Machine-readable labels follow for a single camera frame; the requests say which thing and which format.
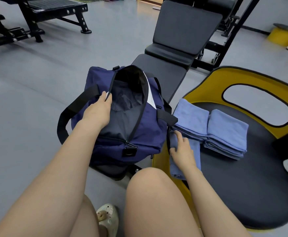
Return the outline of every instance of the forearm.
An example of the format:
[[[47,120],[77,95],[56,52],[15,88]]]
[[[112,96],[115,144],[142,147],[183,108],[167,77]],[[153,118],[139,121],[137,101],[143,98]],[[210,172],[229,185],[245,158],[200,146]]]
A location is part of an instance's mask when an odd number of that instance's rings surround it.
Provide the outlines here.
[[[80,121],[0,223],[0,236],[68,236],[82,203],[98,127]]]
[[[206,237],[251,236],[197,167],[184,171],[202,232]]]

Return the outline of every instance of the person's right arm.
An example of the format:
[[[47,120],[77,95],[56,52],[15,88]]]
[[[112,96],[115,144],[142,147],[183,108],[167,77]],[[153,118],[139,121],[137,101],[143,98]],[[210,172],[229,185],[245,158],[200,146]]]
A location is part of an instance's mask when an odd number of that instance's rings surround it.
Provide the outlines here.
[[[170,153],[188,182],[204,236],[250,237],[246,228],[223,203],[197,168],[189,140],[182,138],[179,131],[175,131],[175,134],[178,138],[178,148],[177,151],[171,148]]]

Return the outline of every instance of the baseboard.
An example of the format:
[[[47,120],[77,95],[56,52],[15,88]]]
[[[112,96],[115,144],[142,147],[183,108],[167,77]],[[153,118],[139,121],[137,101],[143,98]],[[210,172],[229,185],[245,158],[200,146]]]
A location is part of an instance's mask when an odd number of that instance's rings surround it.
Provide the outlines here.
[[[147,2],[147,3],[150,3],[150,4],[154,4],[154,5],[157,5],[157,6],[161,6],[162,5],[161,3],[158,3],[158,2],[155,2],[155,1],[149,1],[149,0],[140,0],[140,1]]]
[[[264,35],[267,35],[269,36],[270,32],[268,31],[262,31],[262,30],[259,30],[259,29],[256,29],[256,28],[252,28],[252,27],[249,27],[249,26],[242,26],[243,29],[246,29],[246,30],[249,30],[249,31],[254,31],[254,32],[257,32],[257,33],[260,33],[260,34],[264,34]]]

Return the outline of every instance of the thigh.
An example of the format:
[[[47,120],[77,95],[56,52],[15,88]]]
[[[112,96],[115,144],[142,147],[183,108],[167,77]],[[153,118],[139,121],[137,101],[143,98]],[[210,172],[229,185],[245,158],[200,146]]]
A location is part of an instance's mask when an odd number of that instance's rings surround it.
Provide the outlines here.
[[[90,199],[86,195],[83,198],[70,237],[99,237],[97,214]]]
[[[199,237],[199,228],[186,200],[161,170],[145,168],[136,173],[126,190],[126,237]]]

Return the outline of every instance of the folded blue cloth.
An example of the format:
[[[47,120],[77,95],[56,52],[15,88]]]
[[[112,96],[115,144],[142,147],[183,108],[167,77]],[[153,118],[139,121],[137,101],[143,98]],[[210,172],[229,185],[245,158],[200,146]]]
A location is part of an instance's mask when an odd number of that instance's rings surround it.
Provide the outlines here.
[[[204,147],[233,159],[240,159],[247,151],[248,124],[219,110],[213,110],[207,127],[208,139]]]
[[[170,148],[174,147],[177,150],[178,139],[177,139],[176,134],[173,131],[169,133],[169,140],[170,140]],[[194,159],[195,159],[195,163],[197,164],[197,168],[201,170],[200,142],[193,140],[193,139],[189,139],[189,144],[190,144],[191,149],[193,150]],[[169,158],[169,162],[170,162],[170,175],[176,179],[186,180],[185,176],[183,175],[182,171],[178,168],[178,166],[175,164],[171,155]]]
[[[180,131],[183,136],[197,141],[207,139],[207,121],[209,111],[201,109],[185,99],[180,99],[174,111],[178,122],[172,127]]]

